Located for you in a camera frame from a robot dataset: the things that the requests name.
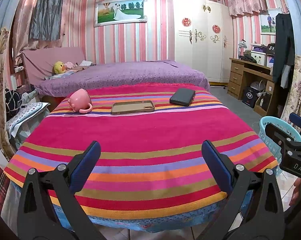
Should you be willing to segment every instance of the pink curtain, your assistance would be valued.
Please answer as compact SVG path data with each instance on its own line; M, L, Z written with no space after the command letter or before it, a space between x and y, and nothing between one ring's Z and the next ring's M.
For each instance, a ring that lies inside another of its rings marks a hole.
M20 0L15 14L15 22L13 27L12 47L14 51L13 62L15 66L19 65L21 60L21 53L28 49L43 49L55 48L62 46L62 38L65 32L65 15L68 14L67 4L69 0L63 1L62 20L60 26L60 39L57 41L40 41L29 39L29 25L33 9L36 6L37 0Z
M228 5L231 16L260 13L267 10L265 0L228 0Z

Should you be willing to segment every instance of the wardrobe door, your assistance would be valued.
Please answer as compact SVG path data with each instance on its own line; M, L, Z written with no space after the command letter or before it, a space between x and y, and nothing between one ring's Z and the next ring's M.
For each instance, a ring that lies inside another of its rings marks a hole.
M193 13L191 0L173 0L175 23L175 61L193 66Z
M192 0L193 10L193 69L203 72L208 69L208 33L207 33L207 10L206 0Z
M221 18L220 4L206 1L207 12L207 72L210 82L220 82L221 65L223 58L223 22Z
M233 19L229 15L229 8L221 5L221 17L223 20L223 61L220 82L228 83L230 76L231 60L234 57L234 30Z

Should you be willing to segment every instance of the yellow duck plush toy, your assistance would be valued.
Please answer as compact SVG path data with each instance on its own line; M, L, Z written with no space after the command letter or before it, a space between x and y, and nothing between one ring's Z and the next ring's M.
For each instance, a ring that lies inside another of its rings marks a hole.
M54 65L55 74L63 74L66 72L66 67L61 61L57 61Z

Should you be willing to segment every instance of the laundry basket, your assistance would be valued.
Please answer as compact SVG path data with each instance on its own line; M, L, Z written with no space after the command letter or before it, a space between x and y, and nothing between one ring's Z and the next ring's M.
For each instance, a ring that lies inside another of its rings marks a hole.
M267 145L270 152L276 158L278 163L281 163L281 161L282 161L282 154L280 153L281 147L278 144L276 144L272 139L270 139L268 136L266 136L266 133L265 133L265 127L269 123L272 123L273 125L279 127L285 133L289 134L291 137L294 138L294 141L296 141L296 142L301 142L301 136L294 127L292 127L290 124L288 124L287 122L285 122L279 118L272 117L272 116L265 116L262 119L260 119L260 122L259 122L260 131L259 131L258 136ZM276 168L277 176L280 173L282 173L282 170L278 166Z

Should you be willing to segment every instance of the human hand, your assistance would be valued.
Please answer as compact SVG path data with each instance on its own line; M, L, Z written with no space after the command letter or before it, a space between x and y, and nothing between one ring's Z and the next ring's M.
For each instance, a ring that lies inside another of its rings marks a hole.
M289 205L292 206L296 203L296 200L298 199L299 197L299 190L300 190L300 184L301 184L301 178L297 178L294 182L294 191L292 193L292 199L291 201L289 202Z

